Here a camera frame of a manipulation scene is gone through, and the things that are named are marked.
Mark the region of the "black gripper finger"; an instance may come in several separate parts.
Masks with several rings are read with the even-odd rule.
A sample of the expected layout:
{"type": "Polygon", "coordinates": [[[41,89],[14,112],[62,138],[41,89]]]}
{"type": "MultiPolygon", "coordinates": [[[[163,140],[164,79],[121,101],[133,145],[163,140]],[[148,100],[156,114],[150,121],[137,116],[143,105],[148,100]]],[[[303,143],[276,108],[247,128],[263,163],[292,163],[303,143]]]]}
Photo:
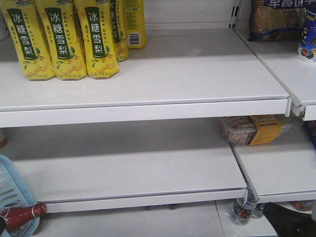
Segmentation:
{"type": "Polygon", "coordinates": [[[278,237],[315,237],[316,205],[311,214],[287,209],[273,202],[265,204],[263,214],[278,237]]]}

